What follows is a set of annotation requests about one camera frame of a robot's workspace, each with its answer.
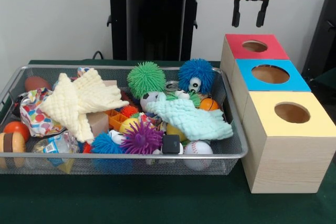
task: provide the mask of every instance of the orange puffer ball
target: orange puffer ball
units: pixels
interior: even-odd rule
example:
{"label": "orange puffer ball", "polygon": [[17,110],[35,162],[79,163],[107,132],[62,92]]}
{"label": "orange puffer ball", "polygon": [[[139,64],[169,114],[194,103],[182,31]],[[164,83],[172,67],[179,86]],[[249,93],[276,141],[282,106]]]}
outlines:
{"label": "orange puffer ball", "polygon": [[127,118],[130,118],[132,115],[134,115],[138,112],[139,112],[138,109],[131,106],[131,105],[127,105],[120,110],[120,113],[122,115],[126,116]]}

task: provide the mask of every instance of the yellow ball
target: yellow ball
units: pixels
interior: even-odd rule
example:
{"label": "yellow ball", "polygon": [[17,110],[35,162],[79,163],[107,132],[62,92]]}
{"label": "yellow ball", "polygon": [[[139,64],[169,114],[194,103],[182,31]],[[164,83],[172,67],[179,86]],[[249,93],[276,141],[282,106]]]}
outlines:
{"label": "yellow ball", "polygon": [[119,132],[122,134],[127,133],[126,130],[133,131],[131,125],[133,125],[134,128],[137,128],[135,123],[139,124],[139,120],[137,118],[128,118],[125,121],[122,122],[120,125]]}
{"label": "yellow ball", "polygon": [[175,128],[174,126],[171,126],[169,123],[167,124],[167,135],[179,135],[180,142],[187,140],[182,131],[180,131],[178,128]]}

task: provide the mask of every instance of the white wall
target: white wall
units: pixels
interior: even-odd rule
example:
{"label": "white wall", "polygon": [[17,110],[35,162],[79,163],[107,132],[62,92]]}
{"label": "white wall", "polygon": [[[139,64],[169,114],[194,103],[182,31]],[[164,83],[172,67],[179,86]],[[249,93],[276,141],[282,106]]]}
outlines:
{"label": "white wall", "polygon": [[[299,69],[304,64],[323,0],[271,0],[263,28],[260,3],[242,2],[240,27],[231,26],[233,0],[198,0],[192,57],[219,60],[224,33],[274,33]],[[109,0],[0,0],[0,89],[31,59],[112,57],[106,27]]]}

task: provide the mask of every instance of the mint green muslin cloth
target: mint green muslin cloth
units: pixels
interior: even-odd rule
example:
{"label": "mint green muslin cloth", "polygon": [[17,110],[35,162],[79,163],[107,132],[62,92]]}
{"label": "mint green muslin cloth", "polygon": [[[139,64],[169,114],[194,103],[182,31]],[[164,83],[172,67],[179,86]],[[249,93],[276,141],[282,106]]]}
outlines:
{"label": "mint green muslin cloth", "polygon": [[221,110],[199,110],[191,100],[167,101],[166,95],[160,93],[156,102],[149,102],[146,109],[180,129],[190,141],[222,140],[233,135],[232,127],[223,120]]}

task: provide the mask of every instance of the circular hole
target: circular hole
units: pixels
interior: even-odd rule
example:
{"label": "circular hole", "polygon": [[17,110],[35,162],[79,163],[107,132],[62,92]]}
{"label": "circular hole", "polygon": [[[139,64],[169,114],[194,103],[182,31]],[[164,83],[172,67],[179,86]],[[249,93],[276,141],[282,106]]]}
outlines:
{"label": "circular hole", "polygon": [[243,43],[243,47],[251,52],[265,52],[267,45],[257,40],[248,40]]}
{"label": "circular hole", "polygon": [[278,117],[289,123],[306,123],[310,119],[308,110],[296,103],[280,103],[274,108]]}
{"label": "circular hole", "polygon": [[285,83],[289,80],[289,73],[285,69],[272,65],[254,67],[252,74],[258,80],[272,84]]}

